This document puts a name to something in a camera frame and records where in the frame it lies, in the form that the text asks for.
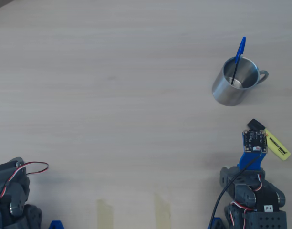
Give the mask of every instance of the metal cup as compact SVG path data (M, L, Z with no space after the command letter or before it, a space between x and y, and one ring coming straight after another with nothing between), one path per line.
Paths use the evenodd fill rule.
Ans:
M234 62L235 57L225 62L212 87L214 98L225 106L240 104L248 92L255 85L264 82L269 75L267 71L260 71L251 60L241 57L234 84L231 85L236 65Z

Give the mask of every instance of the red and white wire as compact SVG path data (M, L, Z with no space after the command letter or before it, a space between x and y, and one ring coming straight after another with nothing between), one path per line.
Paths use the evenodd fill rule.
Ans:
M243 211L243 227L242 227L242 229L246 229L246 212L247 212L247 210L245 209Z
M252 208L245 207L245 206L243 206L243 205L237 203L236 201L232 201L231 204L232 204L232 205L236 205L237 207L239 207L239 208L241 208L241 209L246 209L246 210L249 210L249 211L253 211Z
M28 166L28 165L30 165L30 164L44 164L44 165L46 165L46 168L43 169L43 170L40 170L40 171L38 171L38 172L28 173L28 174L26 174L26 175L43 173L43 172L45 172L46 170L49 169L49 164L46 163L46 162L31 161L31 162L25 163L25 164L19 166L19 167L13 172L13 174L11 175L11 177L8 178L6 184L7 184L8 182L10 182L10 181L16 176L16 174L17 174L22 168L24 168L24 167L26 167L26 166ZM5 193L6 193L6 188L7 188L7 186L5 185L4 188L3 188L3 190L2 190L2 192L1 192L1 194L0 194L0 199L5 195Z
M230 219L231 219L232 225L233 225L233 226L235 226L235 223L234 223L234 219L233 219L232 212L230 212Z
M259 190L262 188L261 175L258 174L258 175L257 175L257 178L259 179L259 182L260 182L261 184L260 184L256 189L253 190L254 192L257 192L257 191L259 191Z

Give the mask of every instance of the blue pen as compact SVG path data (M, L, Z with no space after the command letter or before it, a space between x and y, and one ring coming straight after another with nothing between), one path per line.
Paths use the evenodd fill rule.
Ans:
M243 37L242 40L241 40L240 46L239 46L239 48L237 50L236 57L235 57L236 66L235 66L235 70L234 70L234 74L233 74L233 78L232 78L232 83L231 83L232 85L234 83L235 74L236 74L236 71L237 71L238 64L240 62L240 56L243 54L243 51L245 49L245 44L246 44L246 37Z

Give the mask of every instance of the blue plastic bracket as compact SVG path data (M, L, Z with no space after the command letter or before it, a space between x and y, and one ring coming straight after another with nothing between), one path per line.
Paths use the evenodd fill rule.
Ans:
M237 164L237 167L240 169L243 169L247 166L253 160L254 158L258 157L260 155L259 151L252 151L252 152L245 152L245 146L243 147L243 155L240 158L240 163ZM260 170L261 169L261 162L266 156L267 153L262 153L261 156L252 164L250 165L247 170Z
M212 228L215 226L216 221L220 221L220 223L217 222L217 224L220 224L221 225L221 226L219 226L219 228L225 229L225 227L224 227L224 225L223 225L222 220L221 220L220 217L214 217L213 223L212 223Z
M60 220L54 220L51 222L49 229L64 229Z

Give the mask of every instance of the light wood surface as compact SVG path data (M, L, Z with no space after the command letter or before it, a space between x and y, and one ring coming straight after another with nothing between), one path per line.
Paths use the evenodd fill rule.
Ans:
M243 36L269 78L236 107L211 86ZM154 194L172 229L205 229L219 172L242 155L256 118L292 153L292 0L16 0L0 8L0 164L46 161L29 202L66 229L156 229ZM286 195L292 156L262 167ZM226 195L217 216L230 201Z

